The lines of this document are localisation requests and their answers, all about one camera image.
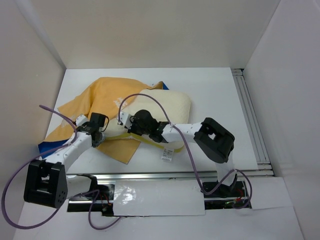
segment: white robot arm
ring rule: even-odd
[[[84,115],[76,119],[77,139],[67,141],[69,146],[59,149],[44,160],[34,160],[28,166],[24,189],[26,202],[59,208],[67,198],[98,189],[97,178],[89,174],[67,177],[66,172],[79,156],[91,147],[97,147],[106,136],[102,131],[106,116],[92,113],[90,120]],[[134,116],[121,112],[119,124],[128,133],[148,135],[157,143],[181,141],[180,133],[168,122],[158,122],[147,110]],[[235,137],[212,118],[193,124],[176,124],[188,143],[196,143],[206,156],[216,163],[218,182],[234,169],[231,152]],[[236,173],[230,174],[223,185],[232,189],[237,181]]]

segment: purple cable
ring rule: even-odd
[[[74,125],[76,124],[76,122],[73,121],[71,118],[69,118],[69,117],[61,114],[60,112],[57,112],[57,111],[55,111],[55,110],[53,110],[53,109],[51,109],[51,108],[49,108],[49,107],[47,107],[47,106],[39,105],[39,107],[42,108],[42,109],[44,109],[44,110],[47,110],[47,111],[49,111],[49,112],[52,112],[52,113],[54,113],[54,114],[57,114],[58,116],[60,116],[61,118],[63,118],[63,119],[66,120],[66,121],[69,120],[69,121],[70,121],[72,124],[74,124]]]
[[[120,120],[120,112],[121,112],[122,105],[124,104],[124,102],[125,102],[128,98],[131,98],[131,97],[134,97],[134,96],[145,96],[145,97],[150,98],[150,99],[152,99],[153,101],[155,101],[155,102],[159,105],[159,107],[161,108],[161,110],[163,111],[163,113],[164,113],[164,115],[165,115],[165,118],[166,118],[166,120],[168,121],[168,123],[169,123],[174,129],[176,129],[176,130],[178,131],[178,133],[181,135],[181,138],[182,138],[182,140],[183,140],[183,143],[184,143],[184,145],[185,145],[185,148],[186,148],[186,150],[187,150],[187,152],[188,152],[188,155],[189,155],[189,157],[190,157],[190,161],[191,161],[191,165],[192,165],[192,168],[193,168],[193,171],[194,171],[195,178],[196,178],[196,180],[197,180],[197,182],[198,182],[198,184],[199,184],[199,186],[200,186],[200,188],[201,188],[201,191],[202,191],[205,195],[211,195],[212,193],[214,193],[214,192],[220,187],[220,185],[223,183],[223,181],[224,181],[230,174],[232,174],[234,171],[237,171],[237,172],[241,173],[241,174],[244,176],[244,178],[248,181],[249,186],[250,186],[250,196],[249,196],[248,201],[247,201],[246,204],[244,204],[244,205],[241,206],[241,207],[234,207],[234,208],[235,208],[235,209],[243,209],[243,208],[245,208],[245,207],[250,203],[250,200],[251,200],[251,198],[252,198],[252,185],[251,185],[251,182],[249,181],[249,179],[248,179],[248,177],[245,175],[245,173],[244,173],[243,171],[241,171],[241,170],[238,170],[238,169],[232,169],[232,170],[230,170],[230,171],[221,179],[221,181],[220,181],[211,191],[206,191],[206,190],[205,190],[205,188],[202,186],[202,183],[201,183],[200,176],[199,176],[198,171],[197,171],[197,168],[196,168],[196,164],[195,164],[194,158],[193,158],[193,156],[192,156],[191,150],[190,150],[190,148],[189,148],[188,142],[187,142],[184,134],[181,132],[181,130],[180,130],[177,126],[175,126],[174,124],[171,123],[171,121],[170,121],[170,119],[169,119],[169,117],[168,117],[168,115],[167,115],[164,107],[163,107],[163,106],[161,105],[161,103],[160,103],[158,100],[156,100],[154,97],[149,96],[149,95],[144,94],[144,93],[134,93],[134,94],[131,94],[131,95],[125,97],[125,98],[122,100],[122,102],[121,102],[121,104],[120,104],[120,106],[119,106],[118,120]]]
[[[66,120],[67,123],[69,123],[72,128],[73,128],[73,131],[74,131],[74,138],[72,139],[72,141],[70,142],[71,144],[73,144],[78,135],[77,135],[77,129],[76,127],[72,124],[72,120],[70,120],[69,118],[67,118],[66,116],[60,114],[59,112],[51,109],[51,108],[48,108],[46,106],[43,106],[43,105],[39,105],[40,108],[42,109],[45,109],[49,112],[52,112],[52,113],[55,113],[55,114],[58,114],[60,117],[62,117],[64,120]],[[65,147],[69,146],[69,144],[64,144],[62,146],[58,146],[58,147],[55,147],[53,149],[50,149],[48,151],[45,151],[45,152],[42,152],[40,153],[39,155],[33,157],[32,159],[28,160],[26,163],[24,163],[22,166],[20,166],[13,174],[12,176],[9,178],[8,182],[5,184],[4,186],[4,189],[3,189],[3,192],[2,192],[2,197],[1,197],[1,210],[2,210],[2,214],[3,214],[3,217],[4,219],[6,220],[6,222],[8,224],[10,224],[11,226],[17,228],[17,229],[23,229],[23,230],[27,230],[27,229],[34,229],[34,228],[37,228],[37,227],[40,227],[42,226],[43,224],[47,223],[50,219],[52,219],[56,214],[57,212],[59,211],[59,208],[57,210],[55,210],[53,212],[53,214],[51,216],[49,216],[46,220],[44,220],[43,222],[40,222],[38,224],[35,224],[35,225],[31,225],[31,226],[22,226],[22,225],[18,225],[16,223],[14,223],[8,216],[8,213],[7,213],[7,210],[6,210],[6,194],[7,194],[7,191],[8,191],[8,188],[12,182],[12,180],[15,178],[15,176],[25,167],[27,166],[29,163],[31,163],[33,160],[37,159],[37,158],[40,158],[42,157],[43,155],[46,155],[46,154],[49,154],[49,153],[53,153],[59,149],[63,149]]]
[[[92,191],[88,191],[86,193],[81,193],[81,194],[77,194],[75,195],[75,197],[80,197],[80,196],[85,196],[85,195],[89,195],[89,194],[93,194],[93,193],[96,193],[95,197],[92,199],[92,203],[90,205],[90,208],[89,208],[89,213],[88,213],[88,221],[89,221],[89,224],[90,226],[95,229],[95,230],[106,230],[108,228],[111,228],[113,225],[115,225],[118,221],[120,221],[121,219],[121,216],[118,217],[114,222],[112,222],[111,224],[107,225],[107,226],[102,226],[102,227],[99,227],[99,226],[95,226],[92,221],[91,221],[91,212],[92,212],[92,207],[94,206],[96,200],[97,200],[97,197],[99,196],[100,194],[100,190],[99,189],[96,189],[96,190],[92,190]]]

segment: purple wire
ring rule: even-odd
[[[71,141],[70,143],[73,144],[73,143],[76,141],[78,135],[77,135],[77,129],[76,129],[76,127],[72,124],[72,120],[70,120],[68,117],[60,114],[59,112],[57,112],[57,111],[55,111],[55,110],[53,110],[53,109],[51,109],[51,108],[49,108],[49,107],[46,107],[46,106],[43,106],[43,105],[39,105],[39,107],[42,108],[42,109],[45,109],[45,110],[47,110],[47,111],[49,111],[49,112],[52,112],[52,113],[55,113],[55,114],[59,115],[59,116],[62,117],[64,120],[66,120],[67,123],[69,123],[69,124],[72,126],[73,131],[74,131],[74,138],[72,139],[72,141]],[[67,146],[69,146],[69,144],[64,144],[64,145],[55,147],[55,148],[53,148],[53,149],[50,149],[50,150],[48,150],[48,151],[44,151],[44,152],[40,153],[39,155],[37,155],[37,156],[33,157],[32,159],[28,160],[26,163],[24,163],[22,166],[20,166],[20,167],[12,174],[12,176],[9,178],[9,180],[7,181],[7,183],[6,183],[5,186],[4,186],[4,189],[3,189],[3,192],[2,192],[2,197],[1,197],[1,211],[2,211],[2,214],[3,214],[4,219],[6,220],[6,222],[7,222],[8,224],[10,224],[11,226],[13,226],[13,227],[15,227],[15,228],[17,228],[17,229],[23,229],[23,230],[34,229],[34,228],[40,227],[40,226],[42,226],[43,224],[47,223],[49,220],[51,220],[51,219],[57,214],[57,212],[59,211],[60,208],[58,208],[57,210],[55,210],[55,211],[53,212],[53,214],[52,214],[51,216],[49,216],[49,217],[48,217],[46,220],[44,220],[43,222],[40,222],[40,223],[35,224],[35,225],[31,225],[31,226],[18,225],[18,224],[16,224],[15,222],[13,222],[13,221],[9,218],[9,216],[8,216],[8,213],[7,213],[7,210],[6,210],[6,194],[7,194],[8,188],[9,188],[12,180],[15,178],[15,176],[16,176],[25,166],[27,166],[29,163],[31,163],[33,160],[35,160],[35,159],[37,159],[37,158],[40,158],[40,157],[42,157],[42,156],[44,156],[44,155],[47,155],[47,154],[49,154],[49,153],[53,153],[53,152],[55,152],[55,151],[57,151],[57,150],[59,150],[59,149],[65,148],[65,147],[67,147]]]
[[[73,121],[71,118],[69,118],[69,117],[61,114],[60,112],[57,112],[57,111],[55,111],[55,110],[53,110],[53,109],[51,109],[51,108],[49,108],[49,107],[47,107],[47,106],[39,105],[39,107],[42,108],[42,109],[44,109],[44,110],[47,110],[47,111],[49,111],[49,112],[52,112],[52,113],[54,113],[54,114],[57,114],[58,116],[60,116],[61,118],[63,118],[63,119],[66,120],[66,121],[69,120],[69,122],[71,122],[71,123],[74,124],[74,125],[76,124],[76,122]]]
[[[187,142],[184,134],[181,132],[181,130],[180,130],[177,126],[175,126],[174,124],[171,123],[171,121],[170,121],[170,119],[169,119],[169,117],[168,117],[168,115],[167,115],[164,107],[163,107],[163,106],[161,105],[161,103],[160,103],[158,100],[156,100],[154,97],[149,96],[149,95],[144,94],[144,93],[134,93],[134,94],[131,94],[131,95],[125,97],[125,98],[122,100],[122,102],[121,102],[121,104],[120,104],[120,106],[119,106],[118,120],[120,120],[120,112],[121,112],[122,105],[124,104],[124,102],[125,102],[128,98],[131,98],[131,97],[134,97],[134,96],[145,96],[145,97],[150,98],[150,99],[152,99],[153,101],[155,101],[155,102],[159,105],[159,107],[161,108],[161,110],[163,111],[163,113],[164,113],[164,115],[165,115],[165,118],[166,118],[166,120],[168,121],[168,123],[169,123],[174,129],[176,129],[176,130],[178,131],[178,133],[181,135],[181,138],[182,138],[182,140],[183,140],[183,143],[184,143],[184,145],[185,145],[185,148],[186,148],[186,150],[187,150],[187,152],[188,152],[188,155],[189,155],[189,157],[190,157],[190,161],[191,161],[191,165],[192,165],[192,168],[193,168],[193,171],[194,171],[195,178],[196,178],[196,180],[197,180],[197,182],[198,182],[198,184],[199,184],[199,186],[200,186],[201,191],[203,192],[203,194],[205,194],[205,195],[211,195],[211,194],[213,194],[213,193],[220,187],[220,185],[223,183],[223,181],[224,181],[230,174],[232,174],[234,171],[237,171],[237,172],[241,173],[241,174],[244,176],[244,178],[248,181],[249,186],[250,186],[250,196],[249,196],[248,201],[247,201],[247,203],[246,203],[245,205],[243,205],[243,206],[241,206],[241,207],[234,207],[234,208],[235,208],[235,209],[243,209],[243,208],[245,208],[245,207],[250,203],[250,200],[251,200],[251,198],[252,198],[252,185],[251,185],[251,182],[250,182],[250,180],[248,179],[248,177],[245,175],[245,173],[244,173],[243,171],[241,171],[241,170],[238,170],[238,169],[232,169],[232,170],[230,170],[230,171],[221,179],[221,181],[220,181],[211,191],[206,191],[206,190],[205,190],[205,188],[202,186],[202,183],[201,183],[201,180],[200,180],[200,176],[199,176],[199,174],[198,174],[198,171],[197,171],[197,168],[196,168],[196,164],[195,164],[195,161],[194,161],[194,157],[192,156],[191,150],[190,150],[190,148],[189,148],[188,142]]]
[[[91,221],[91,212],[92,212],[92,207],[94,206],[96,200],[97,200],[97,197],[99,196],[100,194],[100,190],[99,189],[96,189],[96,190],[92,190],[92,191],[88,191],[86,193],[81,193],[81,194],[77,194],[75,197],[79,197],[79,196],[85,196],[85,195],[89,195],[89,194],[93,194],[93,193],[96,193],[95,197],[93,198],[92,200],[92,203],[90,204],[90,208],[89,208],[89,213],[88,213],[88,221],[89,221],[89,224],[90,226],[95,229],[95,230],[106,230],[108,228],[111,228],[113,225],[115,225],[118,221],[120,221],[120,219],[122,218],[121,216],[118,217],[114,222],[112,222],[111,224],[107,225],[107,226],[102,226],[102,227],[99,227],[99,226],[95,226],[92,221]]]

